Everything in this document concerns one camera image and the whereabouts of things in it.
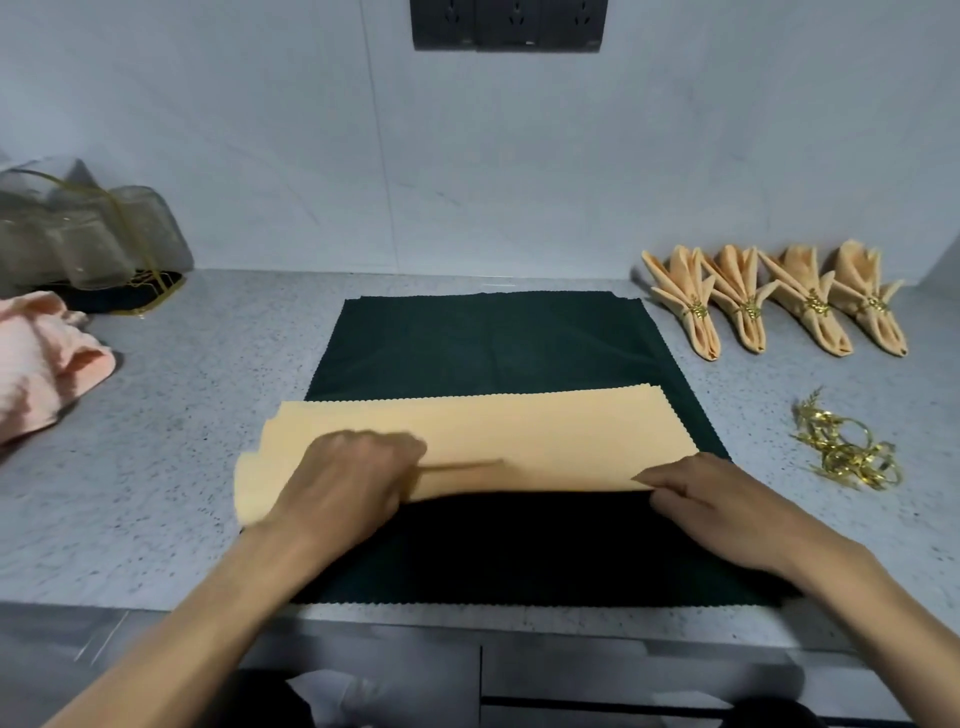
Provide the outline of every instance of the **pink towel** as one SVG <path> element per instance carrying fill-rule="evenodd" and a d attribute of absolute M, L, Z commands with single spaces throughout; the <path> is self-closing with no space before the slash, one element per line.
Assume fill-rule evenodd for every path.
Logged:
<path fill-rule="evenodd" d="M 52 425 L 113 372 L 113 352 L 77 328 L 85 321 L 48 291 L 0 301 L 0 444 Z"/>

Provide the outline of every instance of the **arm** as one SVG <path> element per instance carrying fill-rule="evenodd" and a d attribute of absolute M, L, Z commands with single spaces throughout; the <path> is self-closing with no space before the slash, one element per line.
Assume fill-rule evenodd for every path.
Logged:
<path fill-rule="evenodd" d="M 267 519 L 46 728 L 192 725 L 274 611 L 393 515 L 425 450 L 410 435 L 315 441 Z"/>
<path fill-rule="evenodd" d="M 654 509 L 704 548 L 777 574 L 819 602 L 922 728 L 960 725 L 960 638 L 863 546 L 733 463 L 700 453 L 636 477 Z"/>

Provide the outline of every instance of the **countertop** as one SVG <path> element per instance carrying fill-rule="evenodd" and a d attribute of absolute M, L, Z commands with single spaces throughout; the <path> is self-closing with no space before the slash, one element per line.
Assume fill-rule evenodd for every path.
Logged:
<path fill-rule="evenodd" d="M 120 353 L 118 371 L 0 460 L 0 601 L 174 607 L 237 532 L 237 454 L 254 447 L 281 401 L 303 397 L 345 299 L 556 289 L 645 296 L 625 280 L 200 271 L 142 318 L 97 317 L 89 330 Z M 919 289 L 898 293 L 905 359 L 882 352 L 842 316 L 855 352 L 835 359 L 772 303 L 764 308 L 768 351 L 754 356 L 716 311 L 723 353 L 713 363 L 693 353 L 668 311 L 648 308 L 733 459 L 867 545 L 960 631 L 958 304 Z M 897 444 L 906 473 L 900 488 L 845 489 L 807 469 L 815 453 L 791 439 L 790 403 L 821 385 L 825 406 Z M 643 640 L 843 644 L 804 601 L 783 610 L 345 604 L 298 614 Z"/>

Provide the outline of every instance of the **power socket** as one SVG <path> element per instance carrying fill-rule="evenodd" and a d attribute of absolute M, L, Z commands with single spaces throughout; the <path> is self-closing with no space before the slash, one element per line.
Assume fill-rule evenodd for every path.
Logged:
<path fill-rule="evenodd" d="M 410 0 L 414 47 L 598 51 L 607 20 L 607 1 Z"/>
<path fill-rule="evenodd" d="M 473 48 L 475 0 L 410 0 L 414 48 Z"/>
<path fill-rule="evenodd" d="M 477 0 L 476 38 L 481 49 L 534 47 L 539 35 L 540 0 Z"/>
<path fill-rule="evenodd" d="M 607 0 L 547 0 L 539 46 L 550 51 L 598 51 L 606 22 Z"/>

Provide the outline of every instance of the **right hand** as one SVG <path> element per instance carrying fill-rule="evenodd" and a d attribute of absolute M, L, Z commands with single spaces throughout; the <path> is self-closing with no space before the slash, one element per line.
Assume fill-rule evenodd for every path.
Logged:
<path fill-rule="evenodd" d="M 405 432 L 331 432 L 307 448 L 266 519 L 248 528 L 297 553 L 309 580 L 366 540 L 400 505 L 426 444 Z"/>
<path fill-rule="evenodd" d="M 635 478 L 653 486 L 650 503 L 717 556 L 769 571 L 805 592 L 817 570 L 869 555 L 733 463 L 698 452 Z"/>

